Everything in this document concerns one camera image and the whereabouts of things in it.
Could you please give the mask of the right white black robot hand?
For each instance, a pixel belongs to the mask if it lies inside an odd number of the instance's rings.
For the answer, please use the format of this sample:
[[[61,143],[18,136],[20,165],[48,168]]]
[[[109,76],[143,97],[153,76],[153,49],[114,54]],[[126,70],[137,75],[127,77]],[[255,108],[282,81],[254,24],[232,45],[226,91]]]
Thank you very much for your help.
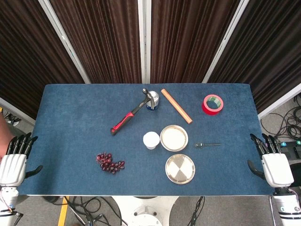
[[[266,180],[273,188],[291,186],[294,178],[286,155],[281,152],[280,145],[271,135],[263,133],[262,136],[263,141],[256,135],[250,134],[250,138],[255,143],[259,154],[263,171],[257,170],[253,162],[248,160],[247,164],[250,171]]]

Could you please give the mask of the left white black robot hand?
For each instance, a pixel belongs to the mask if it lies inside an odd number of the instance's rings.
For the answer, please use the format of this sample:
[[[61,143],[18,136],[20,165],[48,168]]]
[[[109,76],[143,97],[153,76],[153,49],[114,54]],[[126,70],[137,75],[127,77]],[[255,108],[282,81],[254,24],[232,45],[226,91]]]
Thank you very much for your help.
[[[43,166],[40,165],[32,171],[26,171],[26,164],[37,136],[31,133],[13,137],[7,147],[6,154],[0,163],[0,186],[18,187],[29,177],[38,174]]]

